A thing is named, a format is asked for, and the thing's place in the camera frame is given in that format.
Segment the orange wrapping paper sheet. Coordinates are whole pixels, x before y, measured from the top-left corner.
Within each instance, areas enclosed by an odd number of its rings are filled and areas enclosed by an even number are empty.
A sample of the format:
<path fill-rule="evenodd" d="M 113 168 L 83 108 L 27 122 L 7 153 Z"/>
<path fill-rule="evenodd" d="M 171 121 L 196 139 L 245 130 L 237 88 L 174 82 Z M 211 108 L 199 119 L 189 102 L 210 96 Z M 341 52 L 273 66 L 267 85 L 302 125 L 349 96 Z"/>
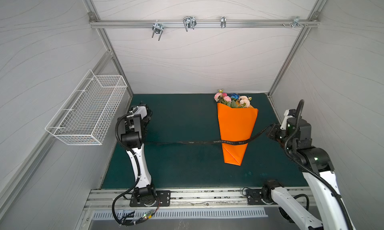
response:
<path fill-rule="evenodd" d="M 231 108 L 218 103 L 217 110 L 222 140 L 239 142 L 251 137 L 259 113 L 257 108 Z M 240 166 L 247 146 L 247 144 L 238 146 L 222 144 L 224 162 Z"/>

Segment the peach fake flower spray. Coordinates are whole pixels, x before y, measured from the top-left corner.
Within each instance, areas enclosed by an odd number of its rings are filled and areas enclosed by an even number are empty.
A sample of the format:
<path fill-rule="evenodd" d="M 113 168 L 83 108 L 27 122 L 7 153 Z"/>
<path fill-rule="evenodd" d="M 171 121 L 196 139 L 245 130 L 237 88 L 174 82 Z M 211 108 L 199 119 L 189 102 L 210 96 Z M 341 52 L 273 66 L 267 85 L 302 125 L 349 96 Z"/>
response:
<path fill-rule="evenodd" d="M 242 107 L 242 108 L 253 108 L 252 105 L 251 105 L 251 100 L 252 100 L 252 97 L 247 97 L 247 96 L 240 96 L 239 97 L 239 106 Z"/>

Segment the blue fake rose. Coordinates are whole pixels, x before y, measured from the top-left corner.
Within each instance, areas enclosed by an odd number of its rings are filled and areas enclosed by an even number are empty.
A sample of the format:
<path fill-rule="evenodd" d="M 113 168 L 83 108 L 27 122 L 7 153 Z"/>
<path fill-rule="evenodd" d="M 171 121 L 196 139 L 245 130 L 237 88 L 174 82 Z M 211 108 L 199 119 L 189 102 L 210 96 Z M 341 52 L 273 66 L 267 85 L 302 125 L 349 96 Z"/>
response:
<path fill-rule="evenodd" d="M 233 93 L 230 95 L 231 98 L 231 107 L 232 108 L 238 108 L 240 106 L 240 96 L 236 93 Z"/>

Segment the pink fake flower spray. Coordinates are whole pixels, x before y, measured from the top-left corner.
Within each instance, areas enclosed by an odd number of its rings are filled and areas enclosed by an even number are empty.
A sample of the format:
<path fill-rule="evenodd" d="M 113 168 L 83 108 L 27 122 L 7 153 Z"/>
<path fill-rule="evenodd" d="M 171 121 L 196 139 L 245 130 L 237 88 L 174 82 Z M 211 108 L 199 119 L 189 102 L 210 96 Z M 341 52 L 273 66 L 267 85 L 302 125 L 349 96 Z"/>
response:
<path fill-rule="evenodd" d="M 215 96 L 214 96 L 214 100 L 217 102 L 217 103 L 221 103 L 221 104 L 223 104 L 222 103 L 222 96 L 223 96 L 223 93 L 224 93 L 224 91 L 222 90 L 222 89 L 219 89 L 218 90 L 218 92 L 215 94 Z"/>

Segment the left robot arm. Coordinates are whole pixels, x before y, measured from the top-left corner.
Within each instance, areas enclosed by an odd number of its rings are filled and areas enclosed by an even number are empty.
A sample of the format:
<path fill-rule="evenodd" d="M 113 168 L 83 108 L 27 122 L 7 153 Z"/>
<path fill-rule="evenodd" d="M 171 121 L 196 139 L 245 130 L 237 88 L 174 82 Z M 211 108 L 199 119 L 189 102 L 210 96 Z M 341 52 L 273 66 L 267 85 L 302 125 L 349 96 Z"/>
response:
<path fill-rule="evenodd" d="M 117 142 L 128 154 L 134 171 L 135 186 L 132 188 L 132 197 L 147 206 L 152 205 L 157 198 L 144 150 L 147 125 L 151 116 L 152 111 L 148 105 L 140 104 L 119 117 L 115 125 Z"/>

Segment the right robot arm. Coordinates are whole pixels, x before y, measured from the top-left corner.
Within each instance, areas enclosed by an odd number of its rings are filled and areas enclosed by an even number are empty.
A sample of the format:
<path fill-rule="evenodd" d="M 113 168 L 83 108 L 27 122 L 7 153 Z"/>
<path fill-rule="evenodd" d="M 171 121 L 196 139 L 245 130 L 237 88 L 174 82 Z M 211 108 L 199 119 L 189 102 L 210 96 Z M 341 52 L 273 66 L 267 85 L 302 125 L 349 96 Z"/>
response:
<path fill-rule="evenodd" d="M 312 145 L 311 125 L 288 110 L 282 124 L 268 137 L 282 144 L 287 157 L 306 179 L 320 218 L 316 218 L 277 180 L 266 181 L 260 191 L 263 203 L 277 204 L 284 219 L 301 230 L 353 230 L 355 227 L 340 194 L 334 166 L 327 152 Z"/>

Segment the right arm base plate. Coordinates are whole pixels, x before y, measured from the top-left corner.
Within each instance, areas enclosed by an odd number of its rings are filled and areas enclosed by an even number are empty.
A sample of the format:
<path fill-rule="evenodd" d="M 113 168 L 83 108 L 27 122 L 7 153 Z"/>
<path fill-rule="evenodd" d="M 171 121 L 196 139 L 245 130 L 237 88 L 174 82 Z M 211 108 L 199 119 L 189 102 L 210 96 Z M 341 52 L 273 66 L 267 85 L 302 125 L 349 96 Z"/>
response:
<path fill-rule="evenodd" d="M 248 205 L 270 205 L 271 203 L 266 202 L 263 199 L 263 190 L 262 189 L 245 189 L 245 197 L 247 198 Z"/>

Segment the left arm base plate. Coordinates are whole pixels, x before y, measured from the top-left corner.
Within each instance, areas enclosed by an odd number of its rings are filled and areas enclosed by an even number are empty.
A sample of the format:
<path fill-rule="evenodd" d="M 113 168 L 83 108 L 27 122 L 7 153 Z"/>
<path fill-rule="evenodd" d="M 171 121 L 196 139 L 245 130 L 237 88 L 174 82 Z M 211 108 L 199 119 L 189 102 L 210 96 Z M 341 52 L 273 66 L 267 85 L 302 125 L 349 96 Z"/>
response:
<path fill-rule="evenodd" d="M 146 193 L 138 197 L 132 195 L 130 207 L 169 207 L 170 201 L 170 191 L 156 191 L 155 193 Z"/>

